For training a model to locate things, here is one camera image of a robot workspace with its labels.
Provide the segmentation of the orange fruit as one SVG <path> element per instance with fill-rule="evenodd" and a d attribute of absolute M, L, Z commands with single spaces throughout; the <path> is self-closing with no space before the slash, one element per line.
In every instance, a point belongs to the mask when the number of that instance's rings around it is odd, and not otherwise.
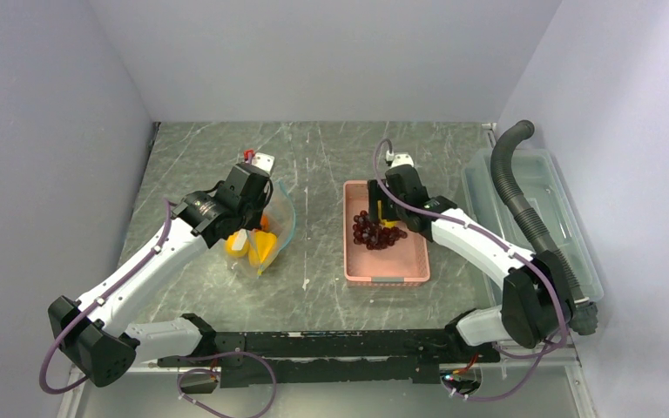
<path fill-rule="evenodd" d="M 268 232 L 270 230 L 270 222 L 267 217 L 267 215 L 263 214 L 260 219 L 260 227 L 261 230 L 264 232 Z"/>

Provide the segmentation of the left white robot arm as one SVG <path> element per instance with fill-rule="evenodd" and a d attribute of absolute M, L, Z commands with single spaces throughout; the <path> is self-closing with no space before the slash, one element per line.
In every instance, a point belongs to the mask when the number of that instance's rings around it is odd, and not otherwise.
<path fill-rule="evenodd" d="M 260 227 L 272 198 L 274 157 L 258 154 L 235 164 L 226 179 L 209 190 L 190 192 L 173 204 L 155 236 L 107 279 L 76 300 L 65 296 L 48 308 L 54 341 L 40 368 L 39 385 L 62 394 L 47 382 L 53 355 L 61 351 L 84 378 L 105 387 L 136 363 L 185 357 L 195 366 L 215 354 L 216 332 L 198 315 L 139 324 L 146 302 L 177 272 L 239 230 Z"/>

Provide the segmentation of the yellow lemon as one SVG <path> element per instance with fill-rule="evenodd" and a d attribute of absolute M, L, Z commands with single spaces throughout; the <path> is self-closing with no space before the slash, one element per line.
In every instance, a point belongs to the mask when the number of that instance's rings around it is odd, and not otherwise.
<path fill-rule="evenodd" d="M 225 241 L 226 254 L 233 258 L 246 256 L 249 248 L 248 233 L 244 229 L 231 234 Z"/>

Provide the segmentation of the pink perforated plastic basket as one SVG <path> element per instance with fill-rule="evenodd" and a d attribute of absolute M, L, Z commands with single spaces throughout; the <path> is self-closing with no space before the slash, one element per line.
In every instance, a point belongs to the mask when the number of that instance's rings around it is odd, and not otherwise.
<path fill-rule="evenodd" d="M 349 180 L 343 185 L 342 244 L 343 271 L 350 285 L 420 286 L 430 277 L 427 241 L 417 233 L 407 232 L 393 246 L 368 250 L 357 245 L 354 217 L 368 209 L 368 183 Z"/>

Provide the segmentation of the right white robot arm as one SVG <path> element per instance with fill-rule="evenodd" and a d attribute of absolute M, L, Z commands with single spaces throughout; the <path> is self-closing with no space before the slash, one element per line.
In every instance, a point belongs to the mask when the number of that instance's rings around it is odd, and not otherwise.
<path fill-rule="evenodd" d="M 568 341 L 576 311 L 559 257 L 511 244 L 476 223 L 457 203 L 430 196 L 416 168 L 392 165 L 367 183 L 373 219 L 395 220 L 449 249 L 483 272 L 501 292 L 498 305 L 473 309 L 453 321 L 445 349 L 466 361 L 480 345 L 511 340 L 524 348 Z"/>

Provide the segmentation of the yellow mango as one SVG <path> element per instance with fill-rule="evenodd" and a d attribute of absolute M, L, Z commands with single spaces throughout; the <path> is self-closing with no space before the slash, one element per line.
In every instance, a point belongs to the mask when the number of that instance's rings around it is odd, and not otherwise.
<path fill-rule="evenodd" d="M 395 227 L 399 218 L 392 203 L 387 199 L 382 199 L 377 205 L 380 225 L 387 228 Z"/>

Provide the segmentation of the dark red grape bunch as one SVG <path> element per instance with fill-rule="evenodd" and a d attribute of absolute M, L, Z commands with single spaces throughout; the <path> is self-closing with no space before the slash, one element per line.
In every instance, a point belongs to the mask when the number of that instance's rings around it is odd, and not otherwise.
<path fill-rule="evenodd" d="M 365 246 L 368 251 L 387 249 L 408 237 L 408 233 L 398 225 L 387 228 L 370 222 L 367 211 L 360 211 L 352 217 L 351 231 L 353 243 Z"/>

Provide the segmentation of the clear zip bag blue zipper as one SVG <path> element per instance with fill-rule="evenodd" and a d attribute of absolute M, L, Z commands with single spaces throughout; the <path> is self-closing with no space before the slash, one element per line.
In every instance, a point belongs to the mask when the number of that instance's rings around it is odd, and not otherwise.
<path fill-rule="evenodd" d="M 248 263 L 247 255 L 241 258 L 233 258 L 226 254 L 225 245 L 224 245 L 224 254 L 227 267 L 231 271 L 241 272 L 250 277 L 260 277 L 264 274 L 270 266 L 275 262 L 279 257 L 280 253 L 289 245 L 290 241 L 294 236 L 295 224 L 297 220 L 296 211 L 294 209 L 293 201 L 289 195 L 286 185 L 278 180 L 274 182 L 274 192 L 273 196 L 263 211 L 263 214 L 267 215 L 270 222 L 269 233 L 274 233 L 278 237 L 278 252 L 274 261 L 265 269 L 260 272 L 256 268 L 251 267 Z M 246 230 L 247 233 L 250 233 L 254 230 Z"/>

